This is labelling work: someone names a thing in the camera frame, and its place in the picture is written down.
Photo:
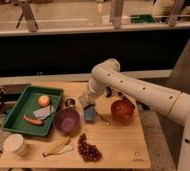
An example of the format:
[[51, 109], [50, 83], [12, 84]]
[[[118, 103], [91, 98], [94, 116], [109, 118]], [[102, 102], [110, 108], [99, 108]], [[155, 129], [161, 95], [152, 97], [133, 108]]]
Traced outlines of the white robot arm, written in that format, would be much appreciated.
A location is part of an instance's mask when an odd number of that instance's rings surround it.
[[190, 95], [175, 89], [128, 77], [120, 72], [116, 59], [108, 59], [93, 67], [83, 107], [92, 104], [106, 87], [113, 87], [153, 108], [184, 127], [177, 171], [190, 171]]

